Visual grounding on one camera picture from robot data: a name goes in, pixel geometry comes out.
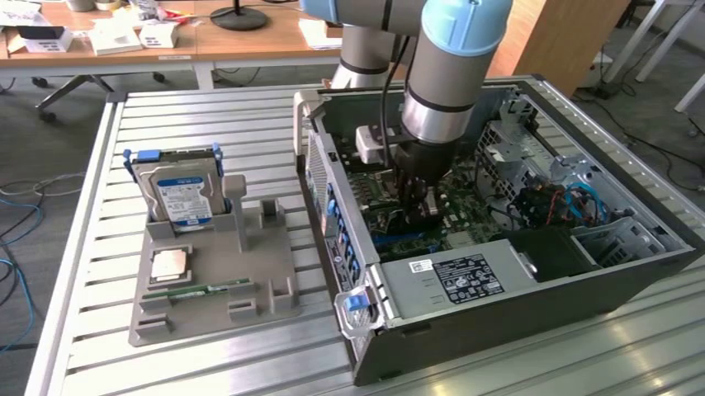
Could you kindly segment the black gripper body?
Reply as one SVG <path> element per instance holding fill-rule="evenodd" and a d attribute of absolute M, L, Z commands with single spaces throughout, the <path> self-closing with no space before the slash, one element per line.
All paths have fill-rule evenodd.
<path fill-rule="evenodd" d="M 427 186 L 435 186 L 450 170 L 450 143 L 403 142 L 398 145 L 394 162 L 402 182 L 419 179 Z"/>

